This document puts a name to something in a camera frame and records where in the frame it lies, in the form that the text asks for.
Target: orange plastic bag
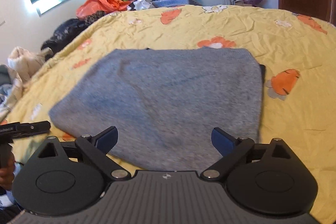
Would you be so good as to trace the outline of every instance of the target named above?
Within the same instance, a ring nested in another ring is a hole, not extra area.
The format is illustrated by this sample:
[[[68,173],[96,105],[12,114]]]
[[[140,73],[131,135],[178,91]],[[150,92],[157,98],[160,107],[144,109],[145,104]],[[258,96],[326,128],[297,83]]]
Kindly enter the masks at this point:
[[[93,15],[97,11],[104,11],[107,14],[116,11],[126,11],[131,1],[122,0],[87,0],[76,11],[78,19],[83,20],[87,16]]]

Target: bed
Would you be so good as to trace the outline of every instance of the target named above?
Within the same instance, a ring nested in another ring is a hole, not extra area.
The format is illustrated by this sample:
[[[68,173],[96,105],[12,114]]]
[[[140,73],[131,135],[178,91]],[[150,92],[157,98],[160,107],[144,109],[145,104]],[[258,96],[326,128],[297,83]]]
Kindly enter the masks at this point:
[[[223,5],[112,13],[42,67],[4,122],[50,120],[53,105],[116,48],[204,46],[246,48],[266,66],[260,142],[279,137],[289,144],[319,185],[311,213],[321,223],[332,224],[336,219],[336,28],[319,19],[284,10]],[[54,126],[50,134],[73,140]],[[44,138],[15,141],[16,160],[26,162]],[[132,173],[137,169],[113,159]]]

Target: ribbed gray panel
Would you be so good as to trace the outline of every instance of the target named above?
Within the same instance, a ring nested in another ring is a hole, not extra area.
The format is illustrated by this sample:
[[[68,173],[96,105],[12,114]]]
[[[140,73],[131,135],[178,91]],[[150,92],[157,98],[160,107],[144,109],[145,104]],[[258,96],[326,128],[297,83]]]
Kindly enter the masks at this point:
[[[244,211],[222,186],[195,172],[138,171],[114,182],[94,206],[74,215],[45,218],[23,213],[13,224],[318,224],[310,215],[275,220]]]

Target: mattress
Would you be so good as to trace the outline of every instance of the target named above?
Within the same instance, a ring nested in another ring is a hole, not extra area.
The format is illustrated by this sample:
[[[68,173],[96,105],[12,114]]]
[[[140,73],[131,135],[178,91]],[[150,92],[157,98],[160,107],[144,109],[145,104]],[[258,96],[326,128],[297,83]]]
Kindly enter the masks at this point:
[[[260,142],[279,137],[294,150],[319,185],[311,213],[323,224],[332,224],[336,219],[336,28],[319,19],[224,5],[112,13],[41,68],[6,122],[50,120],[52,106],[116,48],[200,47],[246,48],[266,66]],[[50,134],[73,140],[53,125]],[[16,160],[26,162],[45,137],[15,141]],[[114,160],[132,173],[136,169]]]

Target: hand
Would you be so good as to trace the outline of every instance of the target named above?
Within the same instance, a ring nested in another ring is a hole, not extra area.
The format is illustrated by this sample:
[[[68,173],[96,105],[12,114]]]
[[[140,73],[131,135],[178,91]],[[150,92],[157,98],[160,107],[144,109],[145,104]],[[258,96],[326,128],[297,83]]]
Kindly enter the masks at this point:
[[[0,186],[5,190],[12,189],[12,183],[14,180],[15,158],[13,153],[10,154],[8,160],[8,166],[0,169]]]

